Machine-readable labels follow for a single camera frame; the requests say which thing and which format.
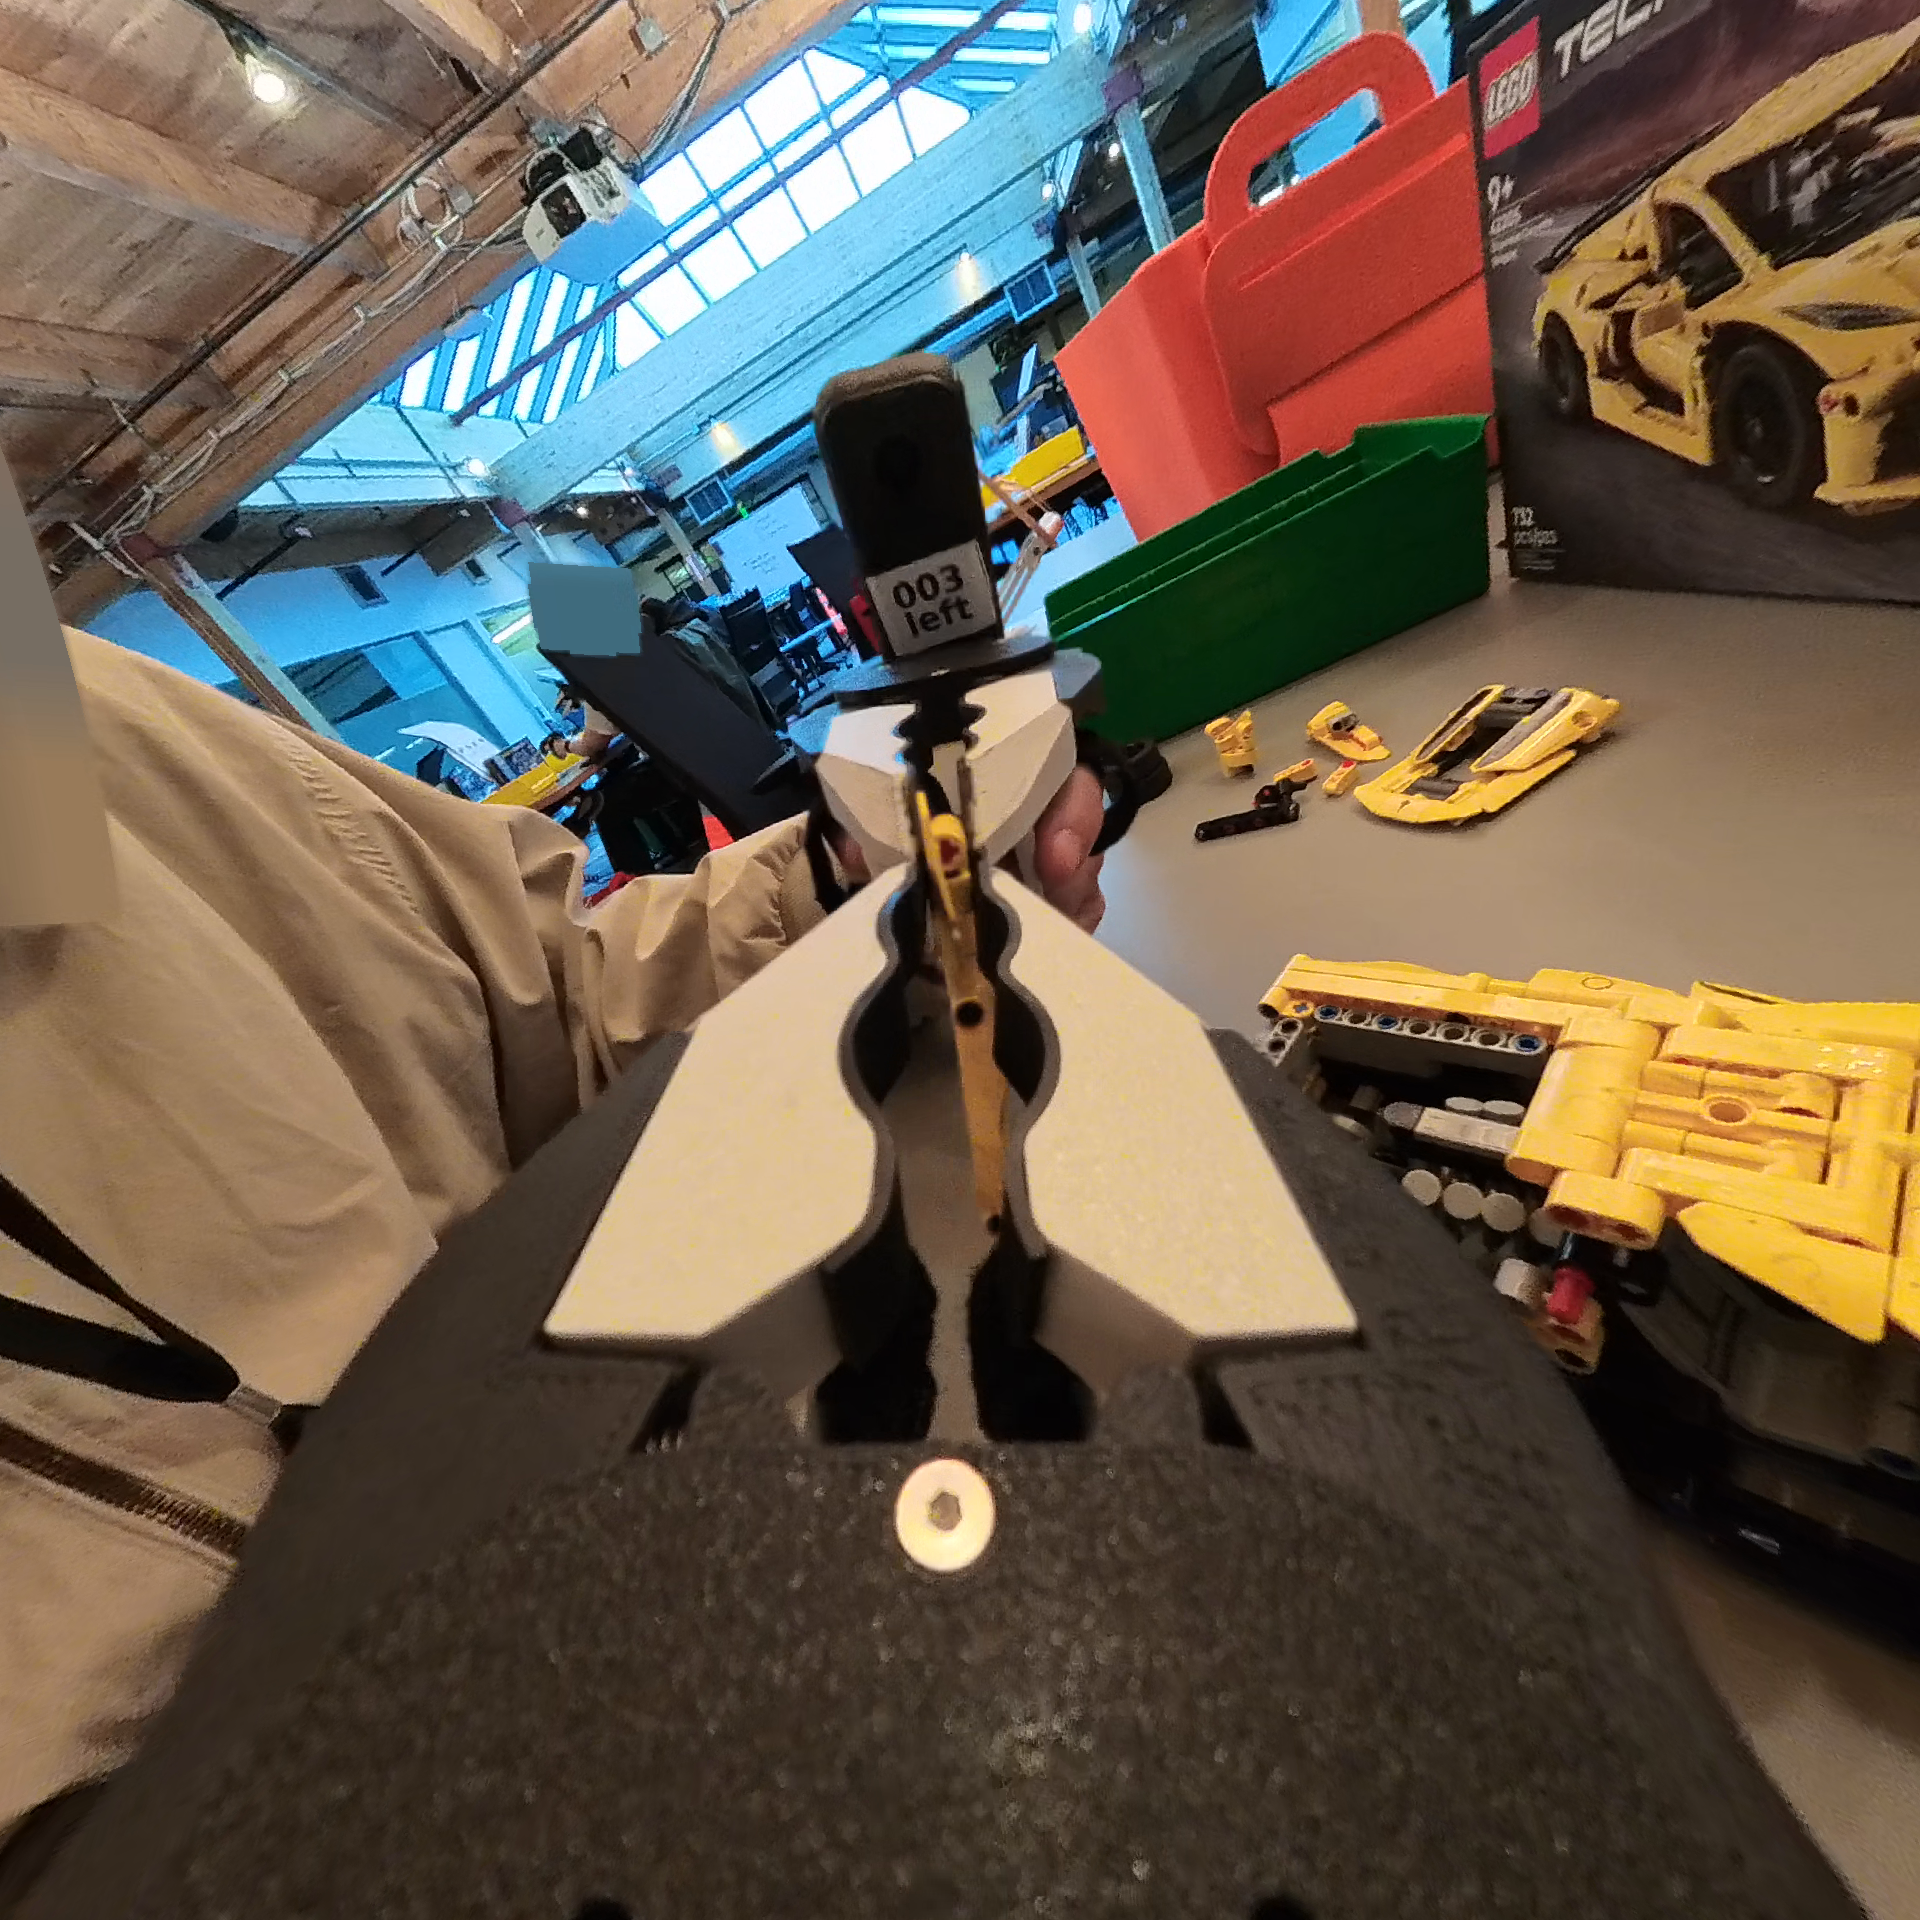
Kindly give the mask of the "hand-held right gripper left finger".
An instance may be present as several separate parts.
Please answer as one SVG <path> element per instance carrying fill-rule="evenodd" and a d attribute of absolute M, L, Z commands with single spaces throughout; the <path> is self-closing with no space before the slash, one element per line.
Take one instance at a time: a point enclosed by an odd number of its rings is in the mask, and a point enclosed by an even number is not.
<path fill-rule="evenodd" d="M 813 1410 L 935 1410 L 938 1287 L 903 1220 L 926 912 L 886 867 L 686 1038 L 553 1298 L 562 1356 L 736 1371 Z"/>

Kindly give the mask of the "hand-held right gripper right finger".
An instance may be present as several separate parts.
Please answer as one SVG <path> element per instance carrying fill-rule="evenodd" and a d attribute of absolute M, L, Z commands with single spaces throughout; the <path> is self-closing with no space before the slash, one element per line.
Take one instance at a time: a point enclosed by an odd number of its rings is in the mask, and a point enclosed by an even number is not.
<path fill-rule="evenodd" d="M 988 893 L 1000 979 L 1043 1075 L 1010 1171 L 1043 1254 L 1037 1346 L 1096 1398 L 1142 1371 L 1358 1340 L 1204 1022 L 1019 878 Z"/>

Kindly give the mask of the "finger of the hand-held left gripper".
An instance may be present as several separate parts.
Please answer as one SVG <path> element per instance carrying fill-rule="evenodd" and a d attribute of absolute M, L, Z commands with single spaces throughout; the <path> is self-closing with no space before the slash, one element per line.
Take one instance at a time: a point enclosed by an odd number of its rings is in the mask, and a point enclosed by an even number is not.
<path fill-rule="evenodd" d="M 1074 771 L 1074 717 L 1051 674 L 965 691 L 965 825 L 983 865 L 1014 856 Z"/>
<path fill-rule="evenodd" d="M 902 727 L 916 709 L 833 709 L 818 746 L 825 850 L 837 875 L 857 889 L 903 867 L 923 878 L 914 768 Z"/>

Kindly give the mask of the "long yellow toy beam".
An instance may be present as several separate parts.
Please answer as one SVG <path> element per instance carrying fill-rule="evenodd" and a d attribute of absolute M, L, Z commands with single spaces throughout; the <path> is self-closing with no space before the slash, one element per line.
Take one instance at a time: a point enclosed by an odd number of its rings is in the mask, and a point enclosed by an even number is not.
<path fill-rule="evenodd" d="M 972 1197 L 988 1235 L 1000 1235 L 1005 1196 L 1010 1084 L 995 1064 L 995 986 L 980 949 L 980 880 L 965 821 L 914 793 L 916 846 L 929 932 L 952 1022 L 958 1079 L 963 1090 Z"/>

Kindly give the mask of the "grey desk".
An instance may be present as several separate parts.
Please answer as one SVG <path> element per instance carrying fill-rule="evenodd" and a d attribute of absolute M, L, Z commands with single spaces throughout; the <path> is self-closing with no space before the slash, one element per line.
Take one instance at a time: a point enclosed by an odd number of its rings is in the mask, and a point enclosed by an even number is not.
<path fill-rule="evenodd" d="M 1916 613 L 1514 584 L 1258 704 L 1265 765 L 1350 700 L 1418 744 L 1485 683 L 1587 684 L 1616 727 L 1491 821 L 1396 830 L 1356 801 L 1196 846 L 1233 801 L 1211 746 L 1107 863 L 1104 938 L 1219 1027 L 1295 953 L 1683 990 L 1916 1000 Z M 1875 1916 L 1916 1916 L 1916 1629 L 1844 1555 L 1788 1557 L 1759 1494 L 1652 1461 L 1683 1437 L 1652 1363 L 1596 1398 L 1690 1650 L 1772 1781 Z"/>

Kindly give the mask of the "person's left hand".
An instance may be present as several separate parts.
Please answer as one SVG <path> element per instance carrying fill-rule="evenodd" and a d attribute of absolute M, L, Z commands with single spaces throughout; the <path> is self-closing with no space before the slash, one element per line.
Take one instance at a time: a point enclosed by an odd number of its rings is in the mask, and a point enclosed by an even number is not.
<path fill-rule="evenodd" d="M 1104 852 L 1093 850 L 1104 815 L 1107 791 L 1099 778 L 1074 765 L 1051 802 L 1044 802 L 1033 840 L 1034 889 L 1083 932 L 1096 932 L 1107 913 L 1099 892 Z"/>

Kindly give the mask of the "green plastic bin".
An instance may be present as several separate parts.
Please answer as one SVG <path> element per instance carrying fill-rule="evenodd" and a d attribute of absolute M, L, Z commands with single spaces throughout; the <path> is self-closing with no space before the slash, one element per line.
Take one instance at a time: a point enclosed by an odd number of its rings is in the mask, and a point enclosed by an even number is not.
<path fill-rule="evenodd" d="M 1362 423 L 1044 598 L 1116 740 L 1167 740 L 1490 592 L 1485 415 Z"/>

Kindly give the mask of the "yellow toy car hood panel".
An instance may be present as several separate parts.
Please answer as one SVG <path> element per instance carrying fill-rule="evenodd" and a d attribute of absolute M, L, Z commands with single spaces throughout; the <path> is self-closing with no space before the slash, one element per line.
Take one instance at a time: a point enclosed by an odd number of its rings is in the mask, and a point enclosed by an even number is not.
<path fill-rule="evenodd" d="M 1564 771 L 1616 717 L 1616 699 L 1579 684 L 1483 684 L 1353 795 L 1409 830 L 1480 821 Z"/>

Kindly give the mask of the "orange bag-shaped storage box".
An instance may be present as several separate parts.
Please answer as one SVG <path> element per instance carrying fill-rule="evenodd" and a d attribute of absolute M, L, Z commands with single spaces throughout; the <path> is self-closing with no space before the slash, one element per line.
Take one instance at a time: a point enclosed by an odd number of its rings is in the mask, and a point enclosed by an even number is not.
<path fill-rule="evenodd" d="M 1266 90 L 1219 142 L 1202 222 L 1054 363 L 1137 537 L 1364 423 L 1490 417 L 1465 87 L 1364 33 Z"/>

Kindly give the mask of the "yellow toy car chassis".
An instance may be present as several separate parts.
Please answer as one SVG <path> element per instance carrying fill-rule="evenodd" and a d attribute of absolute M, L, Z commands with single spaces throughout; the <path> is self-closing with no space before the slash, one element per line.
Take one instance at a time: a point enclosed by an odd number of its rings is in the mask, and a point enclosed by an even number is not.
<path fill-rule="evenodd" d="M 1916 1005 L 1293 956 L 1265 1051 L 1627 1485 L 1916 1650 Z"/>

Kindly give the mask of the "toy car set box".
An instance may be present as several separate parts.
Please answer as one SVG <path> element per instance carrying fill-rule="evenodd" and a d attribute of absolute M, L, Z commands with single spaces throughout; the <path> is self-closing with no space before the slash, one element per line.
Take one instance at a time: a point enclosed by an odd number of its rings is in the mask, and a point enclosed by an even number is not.
<path fill-rule="evenodd" d="M 1916 605 L 1916 4 L 1499 4 L 1510 573 Z"/>

